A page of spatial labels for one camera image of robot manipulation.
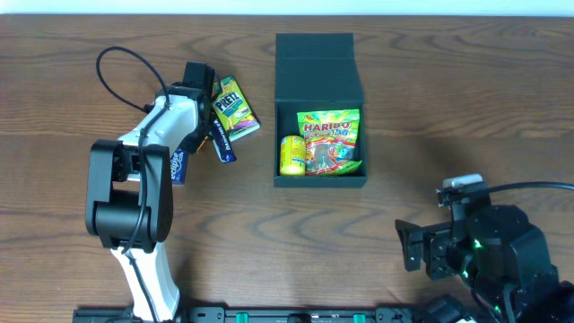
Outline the small orange snack packet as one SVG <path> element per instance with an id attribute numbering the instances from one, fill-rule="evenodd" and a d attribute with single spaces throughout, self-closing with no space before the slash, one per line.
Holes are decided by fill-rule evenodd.
<path id="1" fill-rule="evenodd" d="M 210 140 L 210 136 L 206 136 L 203 140 L 203 142 L 198 146 L 197 151 L 200 151 L 202 149 L 202 147 Z"/>

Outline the green Pretz snack box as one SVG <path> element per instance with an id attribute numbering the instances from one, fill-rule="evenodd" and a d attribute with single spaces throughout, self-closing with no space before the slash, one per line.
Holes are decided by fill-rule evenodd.
<path id="1" fill-rule="evenodd" d="M 229 139 L 235 141 L 258 130 L 260 123 L 235 77 L 221 79 L 220 86 L 222 92 L 213 107 Z"/>

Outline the Haribo gummy candy bag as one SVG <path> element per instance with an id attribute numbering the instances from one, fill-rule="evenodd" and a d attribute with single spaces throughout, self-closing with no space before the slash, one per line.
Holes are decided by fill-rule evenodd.
<path id="1" fill-rule="evenodd" d="M 343 176 L 355 172 L 354 158 L 361 121 L 358 109 L 299 112 L 306 143 L 306 176 Z"/>

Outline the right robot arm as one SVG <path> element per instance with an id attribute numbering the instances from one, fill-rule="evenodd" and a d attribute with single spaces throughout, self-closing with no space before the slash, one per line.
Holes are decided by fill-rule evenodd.
<path id="1" fill-rule="evenodd" d="M 446 223 L 395 222 L 404 267 L 458 276 L 503 322 L 571 322 L 573 285 L 559 278 L 544 233 L 515 205 L 454 206 Z"/>

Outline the yellow Mentos gum bottle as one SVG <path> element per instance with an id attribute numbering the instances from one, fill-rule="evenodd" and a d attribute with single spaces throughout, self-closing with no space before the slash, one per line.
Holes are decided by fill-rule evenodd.
<path id="1" fill-rule="evenodd" d="M 284 137 L 280 144 L 281 176 L 304 176 L 306 169 L 306 142 L 297 135 Z"/>

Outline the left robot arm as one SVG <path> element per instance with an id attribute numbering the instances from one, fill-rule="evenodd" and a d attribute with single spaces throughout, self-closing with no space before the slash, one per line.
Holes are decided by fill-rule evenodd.
<path id="1" fill-rule="evenodd" d="M 86 229 L 122 266 L 132 315 L 143 322 L 169 322 L 178 311 L 180 292 L 165 247 L 173 219 L 170 159 L 204 140 L 212 93 L 210 85 L 173 83 L 156 94 L 133 130 L 91 147 Z"/>

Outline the black gift box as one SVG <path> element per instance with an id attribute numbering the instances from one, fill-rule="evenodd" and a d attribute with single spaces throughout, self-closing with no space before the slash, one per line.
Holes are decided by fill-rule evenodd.
<path id="1" fill-rule="evenodd" d="M 368 180 L 364 95 L 351 33 L 278 33 L 275 40 L 274 186 L 277 188 L 361 188 Z M 299 112 L 357 109 L 361 113 L 349 175 L 282 176 L 281 141 L 297 135 Z"/>

